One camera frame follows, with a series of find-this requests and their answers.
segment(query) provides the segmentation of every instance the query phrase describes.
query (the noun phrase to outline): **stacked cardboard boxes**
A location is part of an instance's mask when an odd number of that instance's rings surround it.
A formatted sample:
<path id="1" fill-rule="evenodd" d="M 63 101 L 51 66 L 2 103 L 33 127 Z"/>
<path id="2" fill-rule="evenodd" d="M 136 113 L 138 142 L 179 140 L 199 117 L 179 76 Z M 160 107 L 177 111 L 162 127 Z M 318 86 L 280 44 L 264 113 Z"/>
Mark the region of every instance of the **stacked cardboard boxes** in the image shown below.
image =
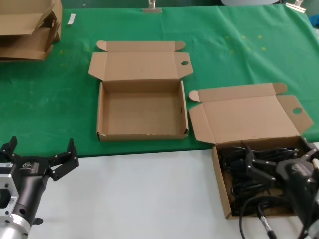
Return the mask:
<path id="1" fill-rule="evenodd" d="M 61 38 L 61 0 L 0 0 L 0 61 L 44 60 Z"/>

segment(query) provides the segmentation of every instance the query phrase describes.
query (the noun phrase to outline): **open cardboard box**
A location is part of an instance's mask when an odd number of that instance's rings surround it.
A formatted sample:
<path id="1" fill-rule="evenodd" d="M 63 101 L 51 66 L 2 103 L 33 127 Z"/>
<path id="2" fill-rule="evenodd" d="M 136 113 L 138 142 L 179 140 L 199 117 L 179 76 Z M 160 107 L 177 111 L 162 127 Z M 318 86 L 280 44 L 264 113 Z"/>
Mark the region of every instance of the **open cardboard box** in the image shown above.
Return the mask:
<path id="1" fill-rule="evenodd" d="M 189 97 L 201 104 L 189 110 L 197 140 L 214 144 L 212 159 L 220 199 L 226 218 L 231 218 L 233 197 L 231 175 L 220 166 L 219 150 L 243 146 L 253 150 L 274 147 L 301 148 L 301 134 L 313 122 L 283 83 L 223 87 L 191 91 Z"/>
<path id="2" fill-rule="evenodd" d="M 3 1 L 0 61 L 44 60 L 60 40 L 61 0 Z"/>
<path id="3" fill-rule="evenodd" d="M 185 47 L 174 41 L 98 41 L 89 74 L 100 83 L 100 141 L 184 139 L 184 84 L 193 72 Z"/>

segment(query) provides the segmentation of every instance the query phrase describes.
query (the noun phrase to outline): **green tablecloth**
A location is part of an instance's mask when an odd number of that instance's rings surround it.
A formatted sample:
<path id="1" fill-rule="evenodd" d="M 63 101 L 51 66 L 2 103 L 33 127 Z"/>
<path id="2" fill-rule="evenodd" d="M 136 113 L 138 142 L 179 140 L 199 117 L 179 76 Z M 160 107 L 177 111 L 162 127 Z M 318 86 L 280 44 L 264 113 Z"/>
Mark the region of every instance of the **green tablecloth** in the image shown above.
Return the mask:
<path id="1" fill-rule="evenodd" d="M 71 13 L 74 24 L 67 25 Z M 50 155 L 73 137 L 80 156 L 209 149 L 192 128 L 182 141 L 97 140 L 98 80 L 88 75 L 98 40 L 183 40 L 194 73 L 186 95 L 201 88 L 284 82 L 315 122 L 319 141 L 319 44 L 306 15 L 283 5 L 256 7 L 67 9 L 62 40 L 43 62 L 0 64 L 0 144 L 18 137 L 16 152 Z M 194 103 L 187 100 L 188 108 Z"/>

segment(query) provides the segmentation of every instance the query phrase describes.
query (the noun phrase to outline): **box flap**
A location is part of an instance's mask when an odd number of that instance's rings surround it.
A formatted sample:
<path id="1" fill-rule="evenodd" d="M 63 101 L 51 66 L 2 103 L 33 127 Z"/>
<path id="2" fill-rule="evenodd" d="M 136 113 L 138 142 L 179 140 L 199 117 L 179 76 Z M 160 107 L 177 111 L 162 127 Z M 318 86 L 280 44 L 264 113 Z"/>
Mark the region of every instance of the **box flap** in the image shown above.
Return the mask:
<path id="1" fill-rule="evenodd" d="M 285 93 L 286 91 L 287 85 L 284 83 L 265 83 L 191 91 L 189 93 L 189 97 L 193 101 L 208 102 L 258 96 L 272 96 Z"/>
<path id="2" fill-rule="evenodd" d="M 99 41 L 97 45 L 111 50 L 92 54 L 89 74 L 102 81 L 173 80 L 193 72 L 189 53 L 175 52 L 184 46 L 183 42 Z"/>
<path id="3" fill-rule="evenodd" d="M 32 34 L 51 14 L 52 0 L 5 0 L 0 7 L 0 35 Z"/>
<path id="4" fill-rule="evenodd" d="M 62 32 L 62 14 L 63 14 L 63 7 L 62 7 L 62 2 L 61 0 L 54 0 L 54 7 L 52 10 L 52 13 L 55 17 L 56 23 L 59 24 L 57 34 L 55 41 L 60 41 L 61 40 L 61 32 Z"/>
<path id="5" fill-rule="evenodd" d="M 178 51 L 185 47 L 183 41 L 98 41 L 103 51 Z"/>
<path id="6" fill-rule="evenodd" d="M 196 139 L 215 144 L 306 132 L 313 122 L 296 97 L 277 96 L 286 91 L 283 83 L 191 91 L 202 102 L 189 110 Z"/>
<path id="7" fill-rule="evenodd" d="M 277 99 L 300 135 L 314 125 L 296 96 L 277 96 Z"/>

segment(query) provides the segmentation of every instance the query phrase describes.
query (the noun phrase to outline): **hole in box flap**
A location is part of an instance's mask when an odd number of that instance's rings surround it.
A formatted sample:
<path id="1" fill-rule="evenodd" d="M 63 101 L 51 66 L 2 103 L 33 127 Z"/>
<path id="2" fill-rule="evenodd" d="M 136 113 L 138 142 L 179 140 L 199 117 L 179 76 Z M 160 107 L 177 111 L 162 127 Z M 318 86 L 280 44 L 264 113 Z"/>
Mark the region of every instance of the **hole in box flap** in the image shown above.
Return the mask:
<path id="1" fill-rule="evenodd" d="M 301 109 L 300 107 L 293 108 L 293 113 L 294 114 L 300 114 L 302 111 L 303 111 L 303 109 Z"/>

